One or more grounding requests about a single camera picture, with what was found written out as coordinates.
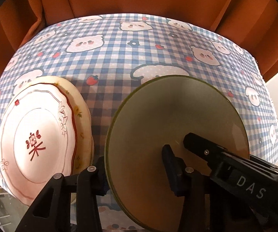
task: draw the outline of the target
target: tablecloth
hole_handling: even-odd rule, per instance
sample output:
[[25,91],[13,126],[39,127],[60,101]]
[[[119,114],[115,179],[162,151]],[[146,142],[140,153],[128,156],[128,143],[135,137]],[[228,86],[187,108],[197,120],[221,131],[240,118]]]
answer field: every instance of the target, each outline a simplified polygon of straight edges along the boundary
[[[97,159],[123,99],[145,81],[168,74],[190,75],[220,90],[245,125],[251,153],[278,160],[275,109],[251,54],[214,32],[144,14],[76,18],[42,30],[16,51],[0,78],[0,124],[25,83],[45,75],[66,78],[90,109]],[[1,174],[0,184],[7,189]],[[121,210],[110,192],[98,204],[103,212]]]

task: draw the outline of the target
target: plate center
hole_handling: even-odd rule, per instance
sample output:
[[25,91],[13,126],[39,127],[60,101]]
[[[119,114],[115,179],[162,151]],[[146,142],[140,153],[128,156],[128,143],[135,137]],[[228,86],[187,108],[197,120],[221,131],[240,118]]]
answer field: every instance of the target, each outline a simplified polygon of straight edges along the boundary
[[60,161],[61,130],[55,116],[44,108],[29,111],[19,122],[13,147],[25,178],[34,183],[48,181]]

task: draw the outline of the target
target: red strawberry print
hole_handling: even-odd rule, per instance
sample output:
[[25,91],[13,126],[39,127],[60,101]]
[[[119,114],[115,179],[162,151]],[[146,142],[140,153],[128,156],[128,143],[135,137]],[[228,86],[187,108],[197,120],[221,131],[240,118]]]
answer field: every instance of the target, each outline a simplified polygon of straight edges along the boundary
[[155,45],[155,47],[156,47],[157,49],[160,49],[160,50],[163,50],[163,49],[164,49],[164,46],[162,46],[162,45],[160,45],[160,44]]
[[86,80],[87,85],[95,85],[98,83],[98,76],[89,76]]
[[56,57],[58,57],[60,54],[61,54],[60,52],[57,52],[57,53],[55,53],[52,57],[53,57],[53,58],[56,58]]
[[188,56],[188,55],[186,55],[185,56],[185,60],[191,62],[191,61],[193,61],[193,58]]
[[234,94],[233,94],[231,91],[228,91],[228,92],[227,92],[227,95],[228,95],[228,97],[231,97],[231,98],[234,97]]

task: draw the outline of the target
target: curtain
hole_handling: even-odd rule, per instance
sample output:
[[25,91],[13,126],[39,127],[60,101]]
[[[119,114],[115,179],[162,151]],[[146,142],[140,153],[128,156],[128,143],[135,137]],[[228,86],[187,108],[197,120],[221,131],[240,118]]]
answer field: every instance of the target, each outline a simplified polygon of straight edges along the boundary
[[275,0],[6,0],[0,7],[0,75],[14,52],[45,26],[71,18],[144,13],[186,21],[249,51],[267,81],[278,72]]

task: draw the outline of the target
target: white lettering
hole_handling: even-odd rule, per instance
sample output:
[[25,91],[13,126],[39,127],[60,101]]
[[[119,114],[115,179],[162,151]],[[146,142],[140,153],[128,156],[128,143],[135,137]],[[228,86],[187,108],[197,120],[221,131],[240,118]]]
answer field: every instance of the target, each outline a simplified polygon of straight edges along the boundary
[[259,196],[258,194],[256,195],[256,197],[257,197],[258,199],[261,199],[261,198],[264,196],[264,194],[262,193],[262,191],[265,191],[265,192],[266,192],[266,190],[265,190],[264,188],[261,188],[261,189],[259,190],[260,196]]
[[254,190],[254,186],[255,186],[255,182],[251,185],[251,186],[249,186],[247,189],[246,189],[246,191],[247,190],[251,190],[251,194],[253,193],[253,190]]
[[244,185],[245,181],[246,181],[246,178],[244,176],[241,176],[240,179],[237,182],[237,185],[239,187],[242,187]]

